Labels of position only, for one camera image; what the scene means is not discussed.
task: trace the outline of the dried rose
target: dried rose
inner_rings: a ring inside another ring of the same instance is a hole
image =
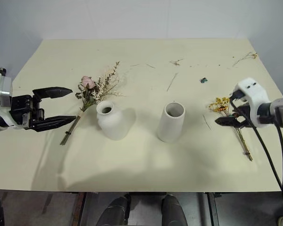
[[[83,76],[82,77],[82,85],[85,88],[92,89],[93,87],[95,87],[95,82],[91,78],[89,78],[87,76]]]

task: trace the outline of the white vase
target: white vase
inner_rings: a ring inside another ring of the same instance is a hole
[[[97,107],[98,124],[104,134],[112,140],[121,140],[128,133],[128,125],[123,112],[111,101],[102,101]]]
[[[174,142],[181,134],[185,108],[178,102],[167,104],[162,112],[159,126],[158,138],[164,142]]]

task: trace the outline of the black cable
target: black cable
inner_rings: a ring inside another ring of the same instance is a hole
[[[274,163],[273,163],[273,161],[272,161],[272,158],[270,157],[270,154],[269,154],[269,152],[268,152],[268,149],[267,149],[267,147],[266,147],[266,145],[265,145],[265,143],[264,143],[264,141],[263,141],[261,135],[259,134],[257,128],[256,128],[255,125],[252,123],[252,121],[250,120],[250,118],[249,118],[244,112],[240,111],[240,110],[235,106],[235,104],[233,103],[233,99],[235,99],[235,97],[233,97],[233,96],[230,97],[230,104],[231,104],[231,106],[234,108],[234,110],[235,110],[236,112],[238,112],[240,115],[242,115],[242,116],[248,121],[248,123],[250,124],[250,126],[251,126],[251,127],[253,128],[253,130],[255,131],[255,134],[257,135],[257,138],[259,139],[259,141],[260,141],[260,143],[261,143],[261,145],[262,145],[262,147],[263,147],[263,149],[264,149],[264,151],[265,151],[265,154],[266,154],[267,159],[268,159],[268,161],[269,161],[270,167],[272,168],[272,171],[273,171],[273,173],[274,173],[274,176],[275,176],[275,178],[276,178],[276,181],[277,181],[277,183],[278,183],[278,185],[279,185],[279,187],[280,187],[280,189],[281,189],[281,191],[282,191],[282,197],[283,197],[283,185],[282,185],[282,183],[281,183],[281,181],[280,181],[280,179],[279,179],[279,176],[278,176],[277,171],[276,171],[276,169],[275,169],[275,166],[274,166]],[[282,146],[282,144],[283,144],[283,137],[282,137],[281,130],[280,130],[280,132],[278,131],[278,133],[279,133],[279,138],[280,138],[280,142],[281,142],[282,157],[283,157],[283,146]]]

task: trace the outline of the beige tabletop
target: beige tabletop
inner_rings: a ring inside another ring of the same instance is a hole
[[[251,162],[230,127],[214,120],[207,106],[228,96],[236,83],[257,80],[271,101],[282,97],[259,58],[233,64],[255,50],[248,40],[45,40],[13,82],[13,96],[61,86],[77,92],[84,75],[98,78],[120,61],[123,96],[109,97],[133,123],[120,141],[106,138],[89,108],[65,146],[70,124],[45,132],[0,132],[0,189],[37,191],[254,192],[279,190],[265,153],[251,129],[242,133]],[[170,63],[182,59],[178,66]],[[169,90],[171,80],[176,78]],[[200,83],[206,77],[208,82]],[[76,115],[73,94],[44,99],[45,117]],[[186,108],[182,136],[173,143],[156,136],[166,103]],[[259,129],[282,177],[274,126]]]

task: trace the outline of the small blue object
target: small blue object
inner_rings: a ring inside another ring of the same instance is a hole
[[[201,83],[205,83],[206,81],[208,81],[207,78],[200,79]]]

